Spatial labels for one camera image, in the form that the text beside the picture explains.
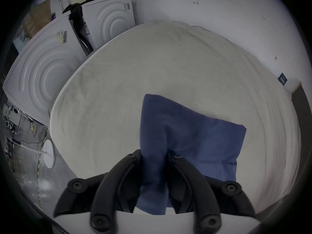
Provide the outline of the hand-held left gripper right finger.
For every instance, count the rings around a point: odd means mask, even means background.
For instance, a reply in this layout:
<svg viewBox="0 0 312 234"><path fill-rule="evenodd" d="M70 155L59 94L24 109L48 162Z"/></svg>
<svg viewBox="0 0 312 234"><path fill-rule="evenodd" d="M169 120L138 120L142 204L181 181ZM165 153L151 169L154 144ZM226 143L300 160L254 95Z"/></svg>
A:
<svg viewBox="0 0 312 234"><path fill-rule="evenodd" d="M175 213L194 213L195 233L217 233L226 220L221 214L256 220L255 210L236 181L204 176L174 151L166 155L166 182Z"/></svg>

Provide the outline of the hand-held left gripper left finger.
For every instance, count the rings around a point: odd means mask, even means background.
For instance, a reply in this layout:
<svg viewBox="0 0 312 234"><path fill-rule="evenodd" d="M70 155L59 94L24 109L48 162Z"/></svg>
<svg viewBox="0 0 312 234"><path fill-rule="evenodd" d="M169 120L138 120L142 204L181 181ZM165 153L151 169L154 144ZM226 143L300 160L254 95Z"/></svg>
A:
<svg viewBox="0 0 312 234"><path fill-rule="evenodd" d="M57 201L53 217L90 213L87 230L117 232L116 211L133 213L142 186L141 172L141 150L135 150L107 173L70 180Z"/></svg>

